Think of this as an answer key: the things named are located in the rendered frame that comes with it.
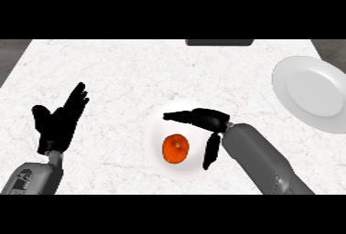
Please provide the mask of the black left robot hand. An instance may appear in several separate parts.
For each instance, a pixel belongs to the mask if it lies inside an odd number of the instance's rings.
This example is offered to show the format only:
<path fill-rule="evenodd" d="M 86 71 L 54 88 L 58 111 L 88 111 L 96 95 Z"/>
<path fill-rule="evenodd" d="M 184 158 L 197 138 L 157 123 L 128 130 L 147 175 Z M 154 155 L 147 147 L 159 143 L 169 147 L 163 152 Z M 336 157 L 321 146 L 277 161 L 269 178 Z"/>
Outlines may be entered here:
<path fill-rule="evenodd" d="M 39 154 L 49 151 L 64 153 L 71 145 L 79 119 L 88 106 L 86 84 L 80 82 L 62 107 L 51 112 L 43 105 L 31 109 L 36 130 L 40 133 Z"/>

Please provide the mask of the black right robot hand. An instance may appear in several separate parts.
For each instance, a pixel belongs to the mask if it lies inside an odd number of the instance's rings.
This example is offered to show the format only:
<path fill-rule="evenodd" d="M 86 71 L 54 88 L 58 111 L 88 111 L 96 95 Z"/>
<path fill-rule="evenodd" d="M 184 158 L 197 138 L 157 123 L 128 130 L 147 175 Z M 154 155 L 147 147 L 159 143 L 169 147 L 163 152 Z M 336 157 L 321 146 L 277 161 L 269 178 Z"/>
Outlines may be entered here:
<path fill-rule="evenodd" d="M 221 111 L 196 108 L 191 111 L 166 112 L 164 120 L 193 124 L 196 127 L 212 132 L 206 144 L 203 169 L 207 170 L 216 161 L 221 145 L 221 133 L 228 130 L 230 115 Z"/>

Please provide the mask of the orange squash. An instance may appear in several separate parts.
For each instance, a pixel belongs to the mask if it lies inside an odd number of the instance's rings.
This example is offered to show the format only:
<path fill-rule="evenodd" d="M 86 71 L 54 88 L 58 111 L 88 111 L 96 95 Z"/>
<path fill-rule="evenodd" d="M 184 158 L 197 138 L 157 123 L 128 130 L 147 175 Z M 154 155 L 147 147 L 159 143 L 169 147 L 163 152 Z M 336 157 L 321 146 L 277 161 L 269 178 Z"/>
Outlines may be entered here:
<path fill-rule="evenodd" d="M 190 153 L 190 142 L 182 134 L 172 134 L 163 142 L 163 158 L 170 164 L 179 164 Z"/>

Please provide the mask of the light grey plate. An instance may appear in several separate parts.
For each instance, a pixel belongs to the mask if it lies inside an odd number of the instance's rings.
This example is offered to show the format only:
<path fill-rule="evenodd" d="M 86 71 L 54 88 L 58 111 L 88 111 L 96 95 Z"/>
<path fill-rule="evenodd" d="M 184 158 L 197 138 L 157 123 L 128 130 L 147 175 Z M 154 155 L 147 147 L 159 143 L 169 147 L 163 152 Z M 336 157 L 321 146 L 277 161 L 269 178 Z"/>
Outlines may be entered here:
<path fill-rule="evenodd" d="M 327 133 L 346 133 L 346 73 L 308 56 L 284 58 L 272 73 L 275 96 L 292 115 Z"/>

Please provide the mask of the dark grey flat object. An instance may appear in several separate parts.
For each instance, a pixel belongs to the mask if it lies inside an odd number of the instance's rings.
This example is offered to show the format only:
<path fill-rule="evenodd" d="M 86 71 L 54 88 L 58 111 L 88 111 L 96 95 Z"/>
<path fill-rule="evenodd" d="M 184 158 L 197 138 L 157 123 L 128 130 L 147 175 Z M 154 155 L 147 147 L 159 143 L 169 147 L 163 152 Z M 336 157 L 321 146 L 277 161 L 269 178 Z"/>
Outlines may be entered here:
<path fill-rule="evenodd" d="M 255 39 L 185 39 L 188 46 L 250 46 Z"/>

